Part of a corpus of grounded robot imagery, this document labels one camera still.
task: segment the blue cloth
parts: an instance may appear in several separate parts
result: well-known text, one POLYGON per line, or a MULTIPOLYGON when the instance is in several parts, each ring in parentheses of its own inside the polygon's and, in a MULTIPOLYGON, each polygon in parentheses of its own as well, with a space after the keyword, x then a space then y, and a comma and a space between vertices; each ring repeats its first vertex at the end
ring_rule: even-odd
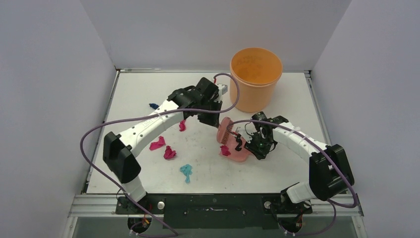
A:
POLYGON ((193 167, 189 164, 186 164, 184 166, 181 167, 180 171, 187 177, 185 179, 186 183, 190 183, 190 175, 193 174, 193 172, 191 171, 193 167))
POLYGON ((153 108, 153 109, 158 109, 158 107, 159 107, 159 105, 158 104, 156 104, 156 103, 149 103, 149 106, 151 107, 151 108, 153 108))

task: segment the orange bucket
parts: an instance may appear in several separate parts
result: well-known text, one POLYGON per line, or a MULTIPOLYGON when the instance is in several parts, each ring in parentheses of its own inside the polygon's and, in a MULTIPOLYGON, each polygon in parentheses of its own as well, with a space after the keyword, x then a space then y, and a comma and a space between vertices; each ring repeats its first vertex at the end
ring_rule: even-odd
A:
MULTIPOLYGON (((239 84, 239 102, 236 108, 254 113, 271 101, 275 85, 283 72, 281 60, 271 51, 246 48, 236 53, 230 62, 230 72, 239 84)), ((236 101, 237 90, 230 82, 230 100, 236 101)))

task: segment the pink cloth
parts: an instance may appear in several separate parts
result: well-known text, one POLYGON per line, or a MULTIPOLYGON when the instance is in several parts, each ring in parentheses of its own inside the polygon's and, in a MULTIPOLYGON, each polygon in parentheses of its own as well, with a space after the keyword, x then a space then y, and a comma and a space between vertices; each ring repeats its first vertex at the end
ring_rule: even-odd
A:
POLYGON ((220 148, 222 149, 222 155, 224 155, 224 156, 229 156, 230 155, 229 148, 227 146, 222 145, 220 148))
POLYGON ((185 131, 185 129, 187 129, 187 127, 185 126, 185 120, 182 120, 179 123, 179 131, 185 131))
POLYGON ((169 145, 167 145, 167 146, 166 146, 166 150, 165 150, 165 154, 163 155, 163 157, 164 157, 166 160, 170 160, 170 159, 172 159, 173 157, 175 157, 175 155, 176 155, 176 151, 172 150, 172 149, 170 148, 170 146, 169 146, 169 145))
POLYGON ((165 143, 165 139, 163 138, 163 136, 159 136, 159 140, 157 142, 152 142, 150 143, 150 150, 156 150, 159 149, 160 147, 166 145, 165 143))

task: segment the tabletop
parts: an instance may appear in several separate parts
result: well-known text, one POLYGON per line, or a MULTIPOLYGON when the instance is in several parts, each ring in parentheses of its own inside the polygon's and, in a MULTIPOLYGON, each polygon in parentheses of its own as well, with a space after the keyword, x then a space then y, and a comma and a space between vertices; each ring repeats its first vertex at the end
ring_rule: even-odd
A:
MULTIPOLYGON (((196 85, 202 78, 212 79, 215 73, 120 73, 106 121, 149 115, 154 109, 149 103, 161 104, 175 89, 196 85)), ((229 85, 229 77, 220 76, 218 83, 229 85)), ((228 94, 223 98, 222 109, 231 106, 228 94)), ((303 73, 283 73, 278 81, 271 103, 263 110, 267 117, 281 115, 312 138, 324 142, 309 87, 303 73)), ((250 119, 252 114, 238 109, 220 115, 220 120, 250 119)), ((115 178, 102 160, 103 136, 115 134, 138 122, 126 122, 103 128, 94 163, 115 178)), ((219 155, 216 142, 217 129, 188 118, 187 129, 179 131, 177 125, 162 136, 166 144, 176 150, 176 157, 165 160, 165 147, 150 151, 146 147, 137 157, 142 167, 140 178, 149 193, 272 193, 309 177, 308 165, 287 147, 277 145, 264 160, 253 155, 237 163, 219 155), (180 167, 192 166, 191 182, 185 182, 180 167)), ((97 171, 92 171, 87 193, 116 193, 118 187, 97 171)))

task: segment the white wall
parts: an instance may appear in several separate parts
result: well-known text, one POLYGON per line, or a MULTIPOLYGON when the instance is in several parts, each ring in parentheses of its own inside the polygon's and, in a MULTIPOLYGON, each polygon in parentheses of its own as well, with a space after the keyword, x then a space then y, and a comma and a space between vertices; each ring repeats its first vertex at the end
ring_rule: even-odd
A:
POLYGON ((2 1, 0 32, 0 234, 56 238, 115 69, 78 0, 2 1))
POLYGON ((247 47, 312 69, 350 0, 81 0, 117 68, 229 69, 247 47))
POLYGON ((313 70, 370 237, 419 237, 420 1, 353 0, 313 70))

